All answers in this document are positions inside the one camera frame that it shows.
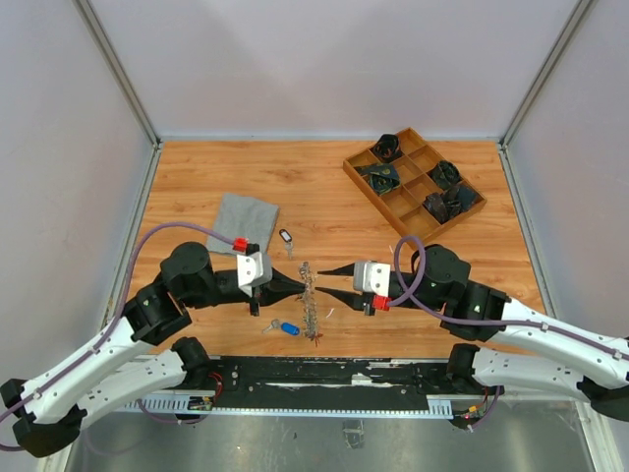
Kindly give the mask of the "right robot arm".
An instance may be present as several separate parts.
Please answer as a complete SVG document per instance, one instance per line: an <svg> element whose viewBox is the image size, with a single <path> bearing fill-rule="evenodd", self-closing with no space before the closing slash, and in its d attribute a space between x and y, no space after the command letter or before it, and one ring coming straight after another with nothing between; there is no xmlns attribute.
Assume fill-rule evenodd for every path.
<svg viewBox="0 0 629 472"><path fill-rule="evenodd" d="M459 338L446 368L458 393L507 386L557 392L599 414L628 419L628 340L548 317L506 293L470 279L471 266L437 244L418 249L411 271L359 261L331 271L350 275L350 291L326 294L372 316L393 307L422 310Z"/></svg>

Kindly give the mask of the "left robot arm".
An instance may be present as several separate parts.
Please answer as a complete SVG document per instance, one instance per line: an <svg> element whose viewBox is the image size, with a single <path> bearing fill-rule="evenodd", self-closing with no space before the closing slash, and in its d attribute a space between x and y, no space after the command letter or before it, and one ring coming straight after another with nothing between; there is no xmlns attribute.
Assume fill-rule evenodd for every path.
<svg viewBox="0 0 629 472"><path fill-rule="evenodd" d="M34 379L2 384L7 412L1 416L17 419L12 427L16 442L2 450L45 457L133 400L164 388L204 386L210 359L194 337L178 339L141 366L131 363L190 325L191 309L243 303L256 316L260 308L305 290L303 282L274 269L257 246L247 246L236 268L214 270L203 244L179 245L161 262L155 279L119 308L93 339Z"/></svg>

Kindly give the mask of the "metal key ring disc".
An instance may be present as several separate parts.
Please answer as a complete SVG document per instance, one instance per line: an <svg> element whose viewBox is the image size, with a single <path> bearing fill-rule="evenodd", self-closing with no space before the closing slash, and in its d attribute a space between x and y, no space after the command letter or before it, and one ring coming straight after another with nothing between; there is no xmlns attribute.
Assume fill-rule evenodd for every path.
<svg viewBox="0 0 629 472"><path fill-rule="evenodd" d="M317 304L315 301L315 275L309 262L300 264L299 275L304 284L304 292L299 296L304 309L304 337L312 341L315 346L319 346L322 334L319 330Z"/></svg>

